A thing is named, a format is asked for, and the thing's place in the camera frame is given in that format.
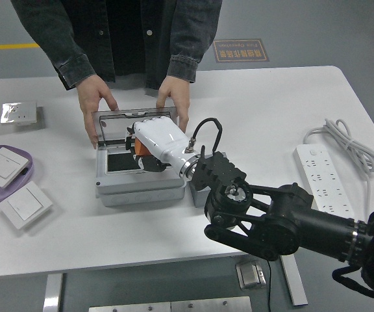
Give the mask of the person's right hand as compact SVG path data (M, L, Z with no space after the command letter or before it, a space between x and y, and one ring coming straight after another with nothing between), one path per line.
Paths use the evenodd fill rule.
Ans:
M97 147L98 136L92 114L99 109L102 99L106 101L111 111L118 109L118 103L107 84L98 75L91 75L76 84L80 109L83 115L84 128L93 146Z

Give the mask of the person's left hand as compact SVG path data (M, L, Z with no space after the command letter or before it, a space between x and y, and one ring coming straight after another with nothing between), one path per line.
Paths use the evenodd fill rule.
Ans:
M167 76L158 89L156 108L163 108L167 98L171 98L177 108L179 128L185 132L189 121L190 82L178 77Z

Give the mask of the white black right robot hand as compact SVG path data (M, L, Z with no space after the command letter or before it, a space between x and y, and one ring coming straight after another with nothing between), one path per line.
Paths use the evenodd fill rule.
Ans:
M192 158L185 152L188 137L166 116L135 122L127 128L127 134L135 138L133 158L145 171L162 172L170 166L181 176Z

